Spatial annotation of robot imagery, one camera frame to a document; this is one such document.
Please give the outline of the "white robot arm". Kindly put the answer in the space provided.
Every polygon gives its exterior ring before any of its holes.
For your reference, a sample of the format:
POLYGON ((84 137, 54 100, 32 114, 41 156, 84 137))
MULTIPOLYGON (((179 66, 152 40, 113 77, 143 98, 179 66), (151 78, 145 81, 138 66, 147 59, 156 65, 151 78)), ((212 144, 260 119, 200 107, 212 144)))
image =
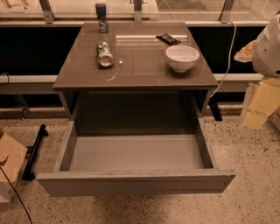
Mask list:
POLYGON ((235 56, 238 62, 251 62, 263 76, 246 89, 239 131, 244 135, 257 132, 280 107, 280 14, 277 13, 258 37, 246 44, 235 56))

